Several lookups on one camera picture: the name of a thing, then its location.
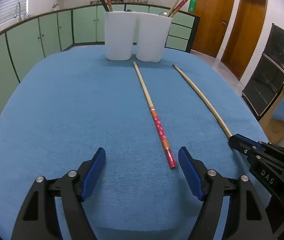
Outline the red star pattern chopstick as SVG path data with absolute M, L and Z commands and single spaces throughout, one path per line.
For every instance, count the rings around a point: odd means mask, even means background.
M 162 124 L 160 122 L 160 119 L 159 119 L 158 114 L 156 112 L 156 109 L 155 109 L 155 107 L 153 105 L 153 102 L 152 102 L 152 99 L 150 97 L 149 91 L 147 90 L 147 87 L 145 85 L 145 82 L 143 80 L 143 77 L 141 75 L 141 72 L 139 70 L 139 67 L 138 67 L 137 63 L 133 62 L 133 66 L 134 66 L 135 72 L 137 74 L 137 77 L 139 79 L 140 85 L 142 87 L 142 90 L 143 90 L 146 102 L 148 104 L 150 113 L 152 115 L 153 122 L 154 122 L 154 125 L 156 127 L 158 136 L 159 136 L 160 141 L 162 143 L 162 147 L 163 147 L 163 150 L 165 152 L 165 156 L 166 156 L 167 162 L 169 164 L 169 167 L 171 169 L 173 169 L 173 168 L 176 167 L 176 162 L 175 162 L 175 159 L 173 157 L 170 144 L 169 144 L 169 142 L 167 140 L 167 137 L 166 137 L 165 132 L 163 130 L 163 126 L 162 126 Z
M 185 3 L 189 0 L 177 0 L 175 1 L 175 4 L 171 7 L 169 12 L 167 13 L 167 17 L 173 18 L 175 14 L 185 5 Z

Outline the plain bamboo chopstick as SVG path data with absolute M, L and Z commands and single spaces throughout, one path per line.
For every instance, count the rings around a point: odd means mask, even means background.
M 232 133 L 230 129 L 225 124 L 222 117 L 219 115 L 217 110 L 213 107 L 213 105 L 210 103 L 210 101 L 205 97 L 205 95 L 201 92 L 201 90 L 195 85 L 192 80 L 184 73 L 182 72 L 175 64 L 172 64 L 173 68 L 179 72 L 179 74 L 182 76 L 182 78 L 188 83 L 188 85 L 196 92 L 196 94 L 201 98 L 201 100 L 204 102 L 204 104 L 207 106 L 207 108 L 210 110 L 210 112 L 213 114 L 215 119 L 217 120 L 218 124 L 220 125 L 221 129 L 223 130 L 226 137 L 229 139 L 232 136 Z
M 167 17 L 170 17 L 170 15 L 173 13 L 173 10 L 175 9 L 179 1 L 180 0 L 175 0 L 173 6 L 170 8 L 169 12 L 167 13 Z

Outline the silver metal spoon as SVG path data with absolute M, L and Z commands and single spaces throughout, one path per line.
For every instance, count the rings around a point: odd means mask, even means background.
M 168 13 L 167 13 L 167 12 L 161 12 L 161 13 L 159 14 L 159 16 L 167 17 L 167 16 L 168 16 Z

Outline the green lower kitchen cabinets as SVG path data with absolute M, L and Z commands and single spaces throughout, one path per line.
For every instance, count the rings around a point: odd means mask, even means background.
M 63 9 L 0 31 L 0 114 L 19 83 L 44 58 L 74 46 L 103 44 L 101 5 Z

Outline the chrome kitchen faucet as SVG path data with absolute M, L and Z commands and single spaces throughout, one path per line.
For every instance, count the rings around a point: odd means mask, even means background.
M 17 2 L 16 5 L 15 5 L 14 18 L 18 18 L 18 22 L 22 21 L 22 18 L 21 18 L 21 3 L 20 2 Z

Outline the blue table mat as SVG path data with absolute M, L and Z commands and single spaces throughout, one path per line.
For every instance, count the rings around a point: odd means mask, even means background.
M 221 127 L 182 78 L 205 94 L 234 134 L 266 141 L 241 97 L 198 57 L 166 49 L 139 62 L 160 122 L 177 155 L 222 176 L 248 174 Z M 37 176 L 59 178 L 106 151 L 93 195 L 83 204 L 98 239 L 187 239 L 201 202 L 180 167 L 171 169 L 131 60 L 109 61 L 103 46 L 77 47 L 37 63 L 0 115 L 0 237 L 10 239 Z

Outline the black glass cabinet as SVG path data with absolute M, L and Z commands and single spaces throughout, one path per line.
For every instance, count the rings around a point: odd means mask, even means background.
M 272 24 L 253 75 L 242 91 L 251 112 L 260 120 L 284 87 L 284 29 Z

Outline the brown wooden door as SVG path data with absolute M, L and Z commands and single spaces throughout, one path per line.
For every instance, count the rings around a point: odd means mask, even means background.
M 268 0 L 240 0 L 222 62 L 239 80 L 257 46 Z
M 196 0 L 199 23 L 192 50 L 217 57 L 231 18 L 234 0 Z

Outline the white double utensil holder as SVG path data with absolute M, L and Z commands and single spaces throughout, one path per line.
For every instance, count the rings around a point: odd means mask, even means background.
M 172 19 L 146 12 L 105 12 L 105 57 L 125 61 L 132 57 L 134 33 L 138 31 L 135 57 L 139 61 L 162 59 Z

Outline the green bottle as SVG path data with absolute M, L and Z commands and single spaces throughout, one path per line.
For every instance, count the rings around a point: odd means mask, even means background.
M 188 7 L 188 12 L 190 14 L 194 14 L 195 13 L 196 3 L 197 3 L 196 0 L 190 0 L 189 7 Z

